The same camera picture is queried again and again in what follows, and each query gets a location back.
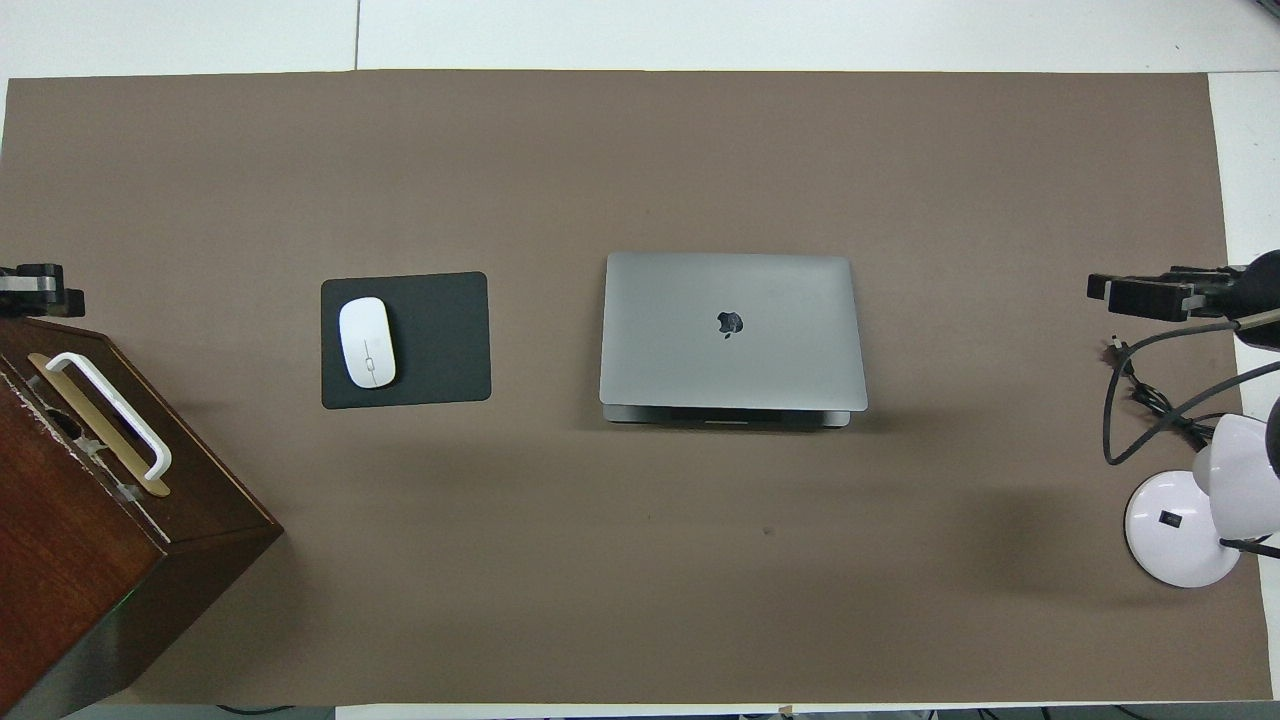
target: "white mouse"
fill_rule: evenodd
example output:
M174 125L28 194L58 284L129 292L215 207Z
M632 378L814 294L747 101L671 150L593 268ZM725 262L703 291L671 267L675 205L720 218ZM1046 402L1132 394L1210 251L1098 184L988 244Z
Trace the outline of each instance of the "white mouse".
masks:
M387 305L376 297L357 297L338 311L338 337L351 382L367 389L396 379L396 354Z

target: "laptop lid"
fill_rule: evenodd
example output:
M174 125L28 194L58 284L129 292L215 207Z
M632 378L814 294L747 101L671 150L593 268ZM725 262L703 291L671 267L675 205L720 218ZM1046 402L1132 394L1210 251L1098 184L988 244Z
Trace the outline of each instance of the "laptop lid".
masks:
M846 258L614 252L600 402L867 409Z

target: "lamp base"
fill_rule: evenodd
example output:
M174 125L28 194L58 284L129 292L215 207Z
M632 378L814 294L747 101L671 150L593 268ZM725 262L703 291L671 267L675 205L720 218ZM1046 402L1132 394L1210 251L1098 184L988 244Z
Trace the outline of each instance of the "lamp base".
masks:
M1240 559L1240 551L1219 544L1208 496L1185 470L1138 486L1125 509L1124 537L1143 570L1179 588L1211 585Z

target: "black cable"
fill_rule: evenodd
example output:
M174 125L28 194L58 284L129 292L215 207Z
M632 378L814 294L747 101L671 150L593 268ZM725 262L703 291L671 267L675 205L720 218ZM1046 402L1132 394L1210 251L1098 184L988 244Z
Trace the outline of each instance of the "black cable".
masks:
M1129 717L1133 717L1133 720L1152 720L1151 717L1147 717L1146 715L1138 715L1137 712L1129 710L1128 707L1125 707L1123 705L1112 705L1111 707L1115 707L1120 712L1124 712Z
M1116 356L1114 359L1115 361L1112 363L1111 368L1111 382L1107 383L1107 398L1106 404L1102 406L1102 456L1106 457L1108 465L1119 465L1124 462L1143 445L1147 445L1147 441L1149 441L1151 437L1155 437L1156 434L1151 433L1151 437L1146 434L1139 437L1137 441L1133 442L1133 445L1130 445L1124 452L1120 454L1120 457L1111 456L1111 410L1112 405L1115 404L1116 386L1120 384L1121 375L1132 373L1133 365L1130 363L1130 359L1134 356L1134 354L1137 354L1143 347L1147 347L1148 345L1153 345L1165 340L1171 340L1175 337L1185 337L1192 334L1201 334L1201 333L1212 333L1219 331L1235 331L1239 327L1240 324L1234 320L1228 320L1224 323L1210 323L1207 325L1194 325L1190 328L1180 328L1176 331L1169 331L1165 333L1153 334L1148 338L1139 340L1138 342L1130 346L1123 348L1115 348ZM1156 425L1158 427L1161 425L1161 423L1165 423L1166 420L1171 425L1174 420L1176 420L1176 416L1171 415L1170 413L1165 413L1160 418L1160 420L1156 421Z
M1230 547L1231 550L1239 550L1243 552L1252 552L1253 555L1261 555L1263 557L1271 557L1280 560L1280 550L1271 547L1270 544L1262 544L1257 541L1233 541L1233 539L1219 539L1219 544L1222 547Z
M1234 378L1225 379L1225 380L1222 380L1222 382L1220 382L1220 383L1210 387L1208 389L1202 391L1196 397L1192 397L1187 402L1184 402L1184 404L1179 405L1178 407L1174 407L1172 410L1170 410L1167 415L1165 415L1155 425L1152 425L1151 428L1148 428L1147 432L1144 432L1142 436L1138 437L1138 439L1133 441L1133 443L1129 445L1129 447L1125 448L1124 452L1121 452L1120 455L1112 457L1111 456L1111 405L1115 401L1116 384L1120 382L1121 370L1129 364L1129 359L1133 357L1134 352L1137 352L1138 350L1142 350L1143 347L1146 347L1146 346L1148 346L1151 343L1160 342L1162 340L1170 340L1170 338L1174 338L1174 337L1183 337L1183 336L1198 334L1198 333L1207 333L1207 332L1215 332L1215 331L1235 329L1236 327L1239 327L1239 323L1231 320L1231 322L1226 322L1226 323L1212 323L1212 324L1208 324L1208 325L1198 325L1198 327L1194 327L1194 328L1184 328L1181 331L1171 331L1171 332L1167 332L1167 333L1160 333L1160 334L1155 334L1155 336L1151 336L1151 337L1148 337L1146 340L1140 340L1140 341L1135 342L1133 346L1129 347L1129 350L1126 350L1125 352L1123 352L1120 355L1119 364L1111 372L1111 382L1107 384L1106 405L1102 409L1102 456L1106 457L1106 461L1107 461L1108 465L1119 465L1119 464L1124 462L1125 460L1128 460L1129 457L1132 457L1133 454L1138 452L1138 450L1140 450L1142 446L1147 445L1147 442L1151 438L1153 438L1158 433L1169 429L1169 427L1174 424L1174 420L1176 418L1181 416L1184 413L1187 413L1192 407L1196 407L1201 402L1204 402L1210 397L1213 397L1215 395L1217 395L1217 393L1220 393L1220 392L1222 392L1225 389L1230 389L1230 388L1233 388L1233 387L1235 387L1238 384L1242 384L1242 383L1245 383L1248 380L1252 380L1253 378L1260 378L1262 375L1266 375L1267 373L1274 373L1276 370L1280 370L1280 363L1271 363L1271 364L1267 364L1267 365L1262 365L1261 368L1254 368L1253 370L1249 370L1247 373L1240 373L1239 375L1235 375Z
M1133 366L1133 360L1120 360L1123 354L1128 350L1129 343L1111 336L1111 343L1107 345L1105 354L1106 360L1112 365L1112 369L1119 365L1121 374L1124 374L1124 377L1129 380L1129 384L1133 386L1129 391L1129 398L1149 410L1151 414L1156 416L1156 420L1160 420L1172 411L1174 404L1165 393L1138 379L1138 370ZM1206 420L1221 418L1222 415L1225 415L1225 413L1211 413L1199 418L1185 418L1179 415L1174 418L1170 429L1180 433L1183 438L1190 443L1192 450L1199 452L1208 446L1211 439L1213 439L1213 425L1207 424Z
M271 712L279 712L282 710L289 710L291 707L297 707L296 705L279 705L275 707L268 707L264 710L241 710L239 707L232 707L229 705L215 705L214 707L219 710L225 710L233 715L270 715Z

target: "box handle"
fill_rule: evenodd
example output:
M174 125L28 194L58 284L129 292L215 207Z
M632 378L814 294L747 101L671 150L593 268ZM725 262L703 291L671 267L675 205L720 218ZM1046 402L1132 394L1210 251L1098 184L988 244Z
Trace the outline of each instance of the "box handle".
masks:
M81 369L82 373L84 373L84 377L88 378L88 382L93 383L93 387L97 388L100 393L102 393L102 397L105 397L108 402L111 404L113 407L115 407L115 410L120 414L120 416L124 418L124 421L128 423L131 428L133 428L133 432L138 433L138 437L142 438L142 442L147 443L147 447L150 447L151 451L155 452L156 460L155 462L151 464L151 468L143 474L142 479L159 484L160 475L163 475L165 470L169 469L169 464L173 461L173 455L169 452L169 446L165 445L164 441L160 439L160 436L157 436L156 432L151 429L151 425L148 425L147 421L143 420L141 415L138 415L137 410L134 410L133 406L129 405L129 401L124 400L124 397L119 392L116 392L111 382L108 380L101 372L99 372L99 369L93 365L92 361L90 361L88 357L84 357L83 355L79 355L77 352L60 352L55 355L54 359L45 365L45 369L51 373L60 373L68 364L76 365L77 368Z

